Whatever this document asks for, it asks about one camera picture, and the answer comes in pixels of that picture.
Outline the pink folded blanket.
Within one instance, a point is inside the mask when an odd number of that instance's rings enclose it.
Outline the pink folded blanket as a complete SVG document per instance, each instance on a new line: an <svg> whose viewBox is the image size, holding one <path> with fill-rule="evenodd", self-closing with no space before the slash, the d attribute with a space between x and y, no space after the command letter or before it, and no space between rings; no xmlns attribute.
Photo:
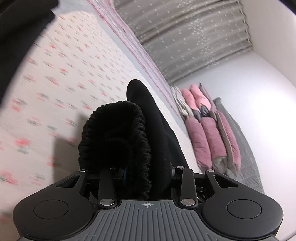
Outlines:
<svg viewBox="0 0 296 241"><path fill-rule="evenodd" d="M186 104L191 110L197 111L201 116L210 116L211 104L205 94L196 84L192 84L189 89L180 89Z"/></svg>

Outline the mauve grey folded comforter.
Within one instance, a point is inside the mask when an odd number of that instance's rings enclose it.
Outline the mauve grey folded comforter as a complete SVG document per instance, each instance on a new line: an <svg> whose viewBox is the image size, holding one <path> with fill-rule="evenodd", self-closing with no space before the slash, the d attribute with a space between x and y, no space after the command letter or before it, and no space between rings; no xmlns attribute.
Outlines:
<svg viewBox="0 0 296 241"><path fill-rule="evenodd" d="M214 169L225 174L227 153L215 120L211 117L197 120L189 116L185 125L199 168L204 171Z"/></svg>

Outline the black pants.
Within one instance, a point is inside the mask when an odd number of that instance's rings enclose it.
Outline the black pants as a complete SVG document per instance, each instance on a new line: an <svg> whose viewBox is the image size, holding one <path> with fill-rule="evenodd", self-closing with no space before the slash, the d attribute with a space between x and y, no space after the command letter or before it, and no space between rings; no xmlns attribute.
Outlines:
<svg viewBox="0 0 296 241"><path fill-rule="evenodd" d="M14 1L1 14L1 104L25 57L55 19L51 8L56 5L57 1ZM124 100L103 104L90 114L77 162L78 169L62 178L69 181L68 188L74 185L74 173L86 172L95 179L115 169L123 175L122 188L129 199L162 199L170 163L188 165L175 132L138 79L127 84Z"/></svg>

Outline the grey patterned curtain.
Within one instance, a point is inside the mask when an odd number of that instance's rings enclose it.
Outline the grey patterned curtain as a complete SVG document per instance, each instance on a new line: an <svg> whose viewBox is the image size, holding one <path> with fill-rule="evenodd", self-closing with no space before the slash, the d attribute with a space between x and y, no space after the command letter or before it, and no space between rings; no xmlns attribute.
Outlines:
<svg viewBox="0 0 296 241"><path fill-rule="evenodd" d="M114 1L167 83L252 48L240 1Z"/></svg>

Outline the cherry print bed sheet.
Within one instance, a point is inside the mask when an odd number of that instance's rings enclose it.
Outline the cherry print bed sheet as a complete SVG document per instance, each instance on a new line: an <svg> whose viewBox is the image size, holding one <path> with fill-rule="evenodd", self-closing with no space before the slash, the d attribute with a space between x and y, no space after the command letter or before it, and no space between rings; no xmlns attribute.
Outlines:
<svg viewBox="0 0 296 241"><path fill-rule="evenodd" d="M60 1L1 104L1 240L17 240L12 212L23 198L78 169L82 128L99 106L124 100L138 79L199 172L170 87L139 45L128 46L89 1Z"/></svg>

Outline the grey quilted pillow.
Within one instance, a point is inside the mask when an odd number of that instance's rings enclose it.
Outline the grey quilted pillow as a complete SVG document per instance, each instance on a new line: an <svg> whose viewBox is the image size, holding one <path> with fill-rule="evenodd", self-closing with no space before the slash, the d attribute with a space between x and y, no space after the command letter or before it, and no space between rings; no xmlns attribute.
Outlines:
<svg viewBox="0 0 296 241"><path fill-rule="evenodd" d="M230 115L230 113L226 110L226 108L222 104L220 97L214 99L214 103L217 107L217 110L224 114L226 120L232 128L241 154L240 173L237 176L235 176L231 171L228 171L227 175L232 179L235 179L236 181L264 194L264 188L261 182L260 173L258 170L257 163L255 161L255 157L240 126Z"/></svg>

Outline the striped folded cloth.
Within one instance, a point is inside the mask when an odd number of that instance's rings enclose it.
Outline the striped folded cloth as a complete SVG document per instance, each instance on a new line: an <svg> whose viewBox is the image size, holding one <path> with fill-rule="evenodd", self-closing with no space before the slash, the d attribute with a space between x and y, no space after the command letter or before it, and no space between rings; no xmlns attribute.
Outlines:
<svg viewBox="0 0 296 241"><path fill-rule="evenodd" d="M180 116L183 120L186 120L187 117L193 116L193 112L185 102L185 99L177 86L171 86L171 93L176 103L177 109L179 111Z"/></svg>

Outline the mauve velvet pillow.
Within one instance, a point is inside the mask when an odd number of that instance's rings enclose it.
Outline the mauve velvet pillow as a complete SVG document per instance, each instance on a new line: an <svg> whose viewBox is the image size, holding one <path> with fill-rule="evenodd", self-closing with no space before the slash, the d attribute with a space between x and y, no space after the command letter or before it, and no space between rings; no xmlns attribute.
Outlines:
<svg viewBox="0 0 296 241"><path fill-rule="evenodd" d="M219 110L216 111L215 115L217 118L218 129L227 153L227 168L235 176L238 176L241 170L241 154L236 137L225 115Z"/></svg>

